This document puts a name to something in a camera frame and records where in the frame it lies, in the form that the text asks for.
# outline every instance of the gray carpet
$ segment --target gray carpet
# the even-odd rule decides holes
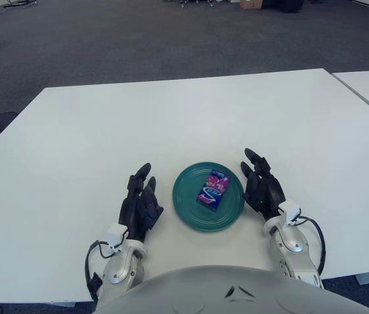
[[[298,14],[162,0],[38,0],[0,9],[0,113],[20,112],[45,87],[184,79],[323,67],[369,70],[369,8],[306,1]],[[369,285],[324,282],[369,307]],[[7,313],[90,312],[3,305]]]

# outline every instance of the black cable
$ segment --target black cable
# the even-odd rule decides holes
[[[86,284],[87,284],[87,289],[88,289],[88,292],[90,293],[90,296],[92,297],[93,301],[95,304],[97,304],[97,301],[99,300],[97,298],[97,294],[95,291],[93,291],[90,287],[89,287],[89,283],[91,281],[91,278],[90,278],[90,270],[89,270],[89,267],[88,267],[88,257],[90,255],[90,252],[92,252],[92,250],[97,247],[99,245],[99,240],[97,241],[94,241],[90,247],[88,248],[88,251],[87,251],[87,255],[86,255],[86,261],[84,263],[84,272],[86,274]]]
[[[305,217],[305,216],[299,216],[299,219],[305,219],[305,220],[303,222],[300,222],[299,224],[294,224],[294,226],[300,226],[301,224],[305,224],[307,221],[309,221],[310,223],[314,225],[315,229],[317,229],[318,235],[320,237],[320,242],[321,242],[321,257],[320,257],[320,264],[317,268],[317,271],[318,271],[318,274],[321,275],[324,269],[324,264],[326,262],[326,243],[324,241],[323,232],[321,231],[321,228],[317,224],[317,222],[313,220],[312,218]]]
[[[0,116],[3,116],[4,114],[9,114],[9,113],[14,113],[16,116],[18,115],[16,111],[7,111],[5,113],[0,113]]]
[[[124,242],[124,240],[125,240],[125,235],[126,235],[126,232],[127,232],[128,230],[126,230],[123,234],[122,234],[122,240],[120,241],[120,243],[119,244],[116,244],[112,249],[116,249],[116,248],[118,248],[119,246],[121,246],[122,244],[123,244],[123,242]],[[113,252],[112,254],[110,254],[109,256],[105,256],[105,255],[103,255],[103,252],[102,252],[102,250],[101,250],[101,245],[109,245],[106,241],[99,241],[99,251],[100,251],[100,256],[101,257],[103,257],[103,258],[110,258],[110,257],[112,257],[112,256],[114,256],[115,254],[116,254],[116,252]]]

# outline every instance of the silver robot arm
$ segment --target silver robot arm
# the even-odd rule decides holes
[[[129,289],[143,282],[144,267],[142,259],[147,256],[147,247],[138,240],[127,239],[121,246],[116,246],[117,239],[126,232],[126,226],[112,225],[107,232],[108,254],[115,253],[103,272],[103,284],[96,310],[125,294]]]
[[[305,235],[296,226],[300,206],[291,200],[279,204],[280,216],[264,224],[264,233],[270,235],[270,252],[275,268],[284,276],[292,277],[323,288],[320,275],[309,257]]]

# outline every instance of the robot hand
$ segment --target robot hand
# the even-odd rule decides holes
[[[152,229],[163,212],[154,194],[156,179],[151,177],[144,188],[144,181],[151,170],[151,165],[145,164],[131,175],[128,182],[128,196],[122,203],[119,224],[128,228],[127,239],[144,242],[145,233]]]
[[[270,173],[266,159],[251,149],[244,150],[245,155],[255,166],[251,170],[245,162],[241,162],[241,170],[247,178],[244,199],[255,211],[260,211],[266,220],[279,216],[279,204],[285,201],[279,181]]]
[[[241,169],[247,178],[244,199],[266,219],[264,232],[271,237],[270,249],[276,269],[285,276],[322,288],[319,275],[324,268],[326,249],[319,225],[313,219],[301,216],[300,206],[285,199],[281,185],[270,173],[270,166],[265,158],[248,148],[244,153],[255,166],[253,171],[245,162],[241,163]],[[306,221],[314,224],[321,240],[318,269],[309,257],[308,241],[297,227]]]

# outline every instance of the power cord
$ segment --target power cord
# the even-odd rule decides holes
[[[317,268],[317,271],[318,271],[318,274],[321,275],[324,269],[324,264],[326,262],[326,243],[324,241],[323,232],[321,231],[320,226],[317,224],[315,220],[309,217],[301,216],[301,210],[300,210],[300,213],[293,219],[293,221],[297,219],[304,219],[304,221],[298,224],[293,224],[293,226],[300,226],[301,224],[305,224],[307,221],[309,221],[310,223],[314,225],[315,229],[317,229],[318,236],[320,237],[320,242],[321,242],[321,257],[320,257],[320,264]]]

